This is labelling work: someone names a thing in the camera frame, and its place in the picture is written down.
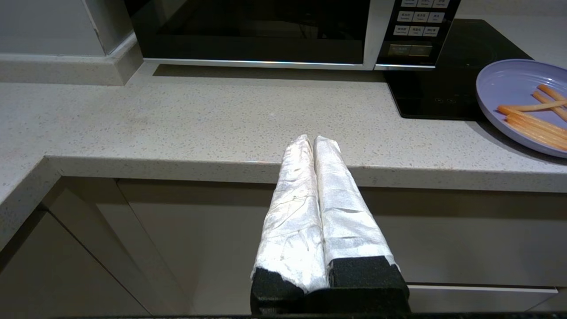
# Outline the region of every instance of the baseboard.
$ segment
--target baseboard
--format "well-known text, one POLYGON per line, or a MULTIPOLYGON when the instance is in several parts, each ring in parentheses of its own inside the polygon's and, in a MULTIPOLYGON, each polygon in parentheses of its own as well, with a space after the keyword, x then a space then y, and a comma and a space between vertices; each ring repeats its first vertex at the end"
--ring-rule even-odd
POLYGON ((142 62, 132 33, 104 57, 0 54, 0 82, 124 85, 142 62))

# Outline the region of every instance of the induction cooktop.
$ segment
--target induction cooktop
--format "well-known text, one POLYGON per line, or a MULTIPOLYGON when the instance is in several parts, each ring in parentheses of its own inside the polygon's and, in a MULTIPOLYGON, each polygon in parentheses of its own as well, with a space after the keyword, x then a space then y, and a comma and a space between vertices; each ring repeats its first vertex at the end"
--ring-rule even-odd
POLYGON ((488 64, 531 57, 484 20, 455 19, 434 70, 386 71, 402 117, 484 120, 476 76, 488 64))

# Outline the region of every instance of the purple plate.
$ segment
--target purple plate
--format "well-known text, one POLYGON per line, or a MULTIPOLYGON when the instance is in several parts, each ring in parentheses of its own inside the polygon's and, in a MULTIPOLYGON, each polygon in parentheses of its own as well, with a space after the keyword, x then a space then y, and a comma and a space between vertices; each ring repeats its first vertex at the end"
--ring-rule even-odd
MULTIPOLYGON (((476 98, 486 118, 509 138, 538 152, 567 158, 566 151, 541 144, 516 132, 504 121, 506 116, 496 111, 500 104, 539 104, 531 94, 538 90, 540 84, 548 85, 567 97, 567 70, 532 60, 502 60, 487 65, 479 73, 476 78, 476 98)), ((530 115, 567 129, 567 122, 551 110, 530 112, 530 115)))

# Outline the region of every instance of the speckled countertop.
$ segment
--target speckled countertop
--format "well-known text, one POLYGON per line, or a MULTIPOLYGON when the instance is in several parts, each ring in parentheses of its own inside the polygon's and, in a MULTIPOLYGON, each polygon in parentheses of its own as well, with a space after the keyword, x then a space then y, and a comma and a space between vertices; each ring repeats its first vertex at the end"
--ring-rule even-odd
MULTIPOLYGON (((487 20, 567 67, 563 17, 487 20)), ((274 183, 303 133, 337 140, 360 186, 567 192, 567 161, 489 125, 402 119, 379 72, 156 68, 124 87, 0 83, 0 249, 60 176, 274 183)))

